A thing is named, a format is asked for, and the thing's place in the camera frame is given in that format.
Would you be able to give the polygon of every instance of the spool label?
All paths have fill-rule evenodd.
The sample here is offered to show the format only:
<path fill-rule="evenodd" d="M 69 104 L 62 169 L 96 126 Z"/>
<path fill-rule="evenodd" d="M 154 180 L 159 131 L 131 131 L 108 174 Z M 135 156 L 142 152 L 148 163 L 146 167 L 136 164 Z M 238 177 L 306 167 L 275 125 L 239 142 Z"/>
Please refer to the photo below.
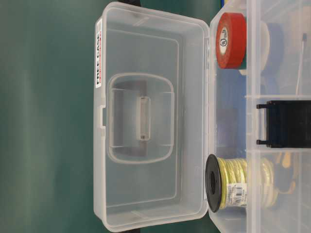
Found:
<path fill-rule="evenodd" d="M 247 204 L 247 184 L 230 183 L 227 185 L 226 206 L 245 207 Z"/>
<path fill-rule="evenodd" d="M 225 54 L 227 47 L 228 47 L 228 30 L 226 27 L 223 27 L 219 37 L 219 48 L 220 53 L 222 55 Z"/>
<path fill-rule="evenodd" d="M 102 86 L 102 19 L 96 24 L 95 34 L 95 87 Z"/>

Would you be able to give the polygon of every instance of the green backdrop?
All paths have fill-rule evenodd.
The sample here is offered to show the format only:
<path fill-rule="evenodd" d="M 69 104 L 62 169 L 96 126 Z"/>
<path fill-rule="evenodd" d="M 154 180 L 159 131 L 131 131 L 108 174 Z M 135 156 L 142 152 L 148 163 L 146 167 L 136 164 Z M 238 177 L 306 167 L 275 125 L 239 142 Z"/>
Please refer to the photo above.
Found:
<path fill-rule="evenodd" d="M 0 2 L 0 232 L 104 233 L 93 213 L 94 23 L 108 0 Z M 203 19 L 220 0 L 142 0 Z M 203 219 L 141 230 L 218 232 Z"/>

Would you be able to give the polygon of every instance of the yellow wire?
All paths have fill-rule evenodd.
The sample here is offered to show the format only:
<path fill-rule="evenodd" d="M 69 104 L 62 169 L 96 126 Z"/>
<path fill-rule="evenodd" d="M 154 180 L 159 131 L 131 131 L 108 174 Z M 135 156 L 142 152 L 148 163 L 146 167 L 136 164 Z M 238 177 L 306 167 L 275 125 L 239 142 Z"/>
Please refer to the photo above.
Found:
<path fill-rule="evenodd" d="M 247 162 L 245 159 L 217 158 L 222 179 L 222 196 L 220 209 L 226 207 L 227 187 L 230 183 L 246 183 Z M 260 164 L 262 205 L 265 207 L 275 204 L 278 192 L 274 188 L 273 164 L 263 158 Z"/>

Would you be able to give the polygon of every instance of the electrical tape roll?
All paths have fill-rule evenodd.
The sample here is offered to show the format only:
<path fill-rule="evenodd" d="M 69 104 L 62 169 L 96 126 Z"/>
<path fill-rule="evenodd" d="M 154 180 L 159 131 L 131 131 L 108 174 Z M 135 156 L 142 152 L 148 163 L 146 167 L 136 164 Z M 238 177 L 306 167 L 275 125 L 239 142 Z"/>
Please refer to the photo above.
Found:
<path fill-rule="evenodd" d="M 216 33 L 216 57 L 220 68 L 246 68 L 246 20 L 241 13 L 223 13 Z"/>

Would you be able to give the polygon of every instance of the sticker on lid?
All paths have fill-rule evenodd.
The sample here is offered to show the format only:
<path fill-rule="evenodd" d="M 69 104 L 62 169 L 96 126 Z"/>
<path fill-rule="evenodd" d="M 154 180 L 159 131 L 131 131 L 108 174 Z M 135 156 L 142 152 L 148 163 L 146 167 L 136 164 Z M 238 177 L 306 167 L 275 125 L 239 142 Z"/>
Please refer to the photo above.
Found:
<path fill-rule="evenodd" d="M 226 206 L 245 207 L 247 204 L 247 184 L 229 183 L 227 185 Z"/>
<path fill-rule="evenodd" d="M 102 86 L 102 19 L 96 24 L 95 34 L 95 87 Z"/>

